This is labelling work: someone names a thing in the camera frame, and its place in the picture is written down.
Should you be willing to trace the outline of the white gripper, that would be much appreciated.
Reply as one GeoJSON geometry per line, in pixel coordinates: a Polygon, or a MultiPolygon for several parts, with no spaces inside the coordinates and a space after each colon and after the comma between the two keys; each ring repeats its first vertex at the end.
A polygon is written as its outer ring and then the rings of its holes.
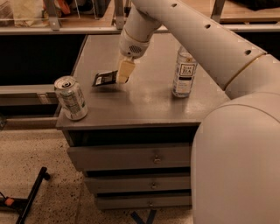
{"type": "Polygon", "coordinates": [[[129,58],[120,61],[116,82],[124,84],[128,81],[130,75],[135,69],[134,59],[141,58],[150,45],[151,36],[144,34],[143,36],[134,36],[129,34],[125,29],[122,30],[119,39],[120,53],[129,58]]]}

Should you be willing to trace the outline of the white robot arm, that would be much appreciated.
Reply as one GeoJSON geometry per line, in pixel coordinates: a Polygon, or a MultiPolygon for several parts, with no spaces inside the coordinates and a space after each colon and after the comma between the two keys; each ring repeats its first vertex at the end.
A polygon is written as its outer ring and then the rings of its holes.
{"type": "Polygon", "coordinates": [[[228,97],[193,139],[193,223],[280,224],[280,61],[180,0],[132,0],[122,55],[142,57],[160,25],[228,97]]]}

